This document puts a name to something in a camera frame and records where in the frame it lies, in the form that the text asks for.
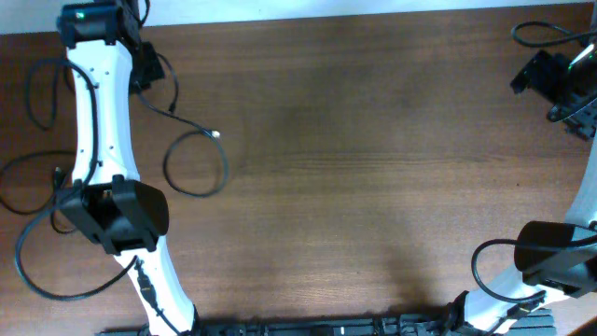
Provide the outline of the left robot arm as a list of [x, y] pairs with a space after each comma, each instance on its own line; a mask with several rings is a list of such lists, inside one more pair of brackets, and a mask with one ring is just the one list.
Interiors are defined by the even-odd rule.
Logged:
[[57, 20], [73, 64], [77, 147], [73, 198], [62, 213], [131, 278], [149, 335], [198, 335], [200, 320], [169, 255], [164, 194], [142, 183], [133, 151], [129, 97], [164, 77], [140, 37], [135, 1], [66, 5]]

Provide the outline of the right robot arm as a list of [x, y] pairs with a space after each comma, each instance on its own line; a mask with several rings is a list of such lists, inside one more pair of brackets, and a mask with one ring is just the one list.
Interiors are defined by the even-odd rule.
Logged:
[[[574, 59], [540, 50], [510, 83], [515, 93], [537, 92], [552, 107], [547, 119], [582, 140], [596, 141], [596, 46]], [[513, 264], [490, 283], [479, 276], [480, 253], [514, 248]], [[504, 335], [535, 311], [596, 289], [596, 154], [591, 152], [577, 195], [562, 222], [530, 221], [516, 239], [493, 239], [471, 257], [478, 289], [463, 292], [445, 317], [442, 334]]]

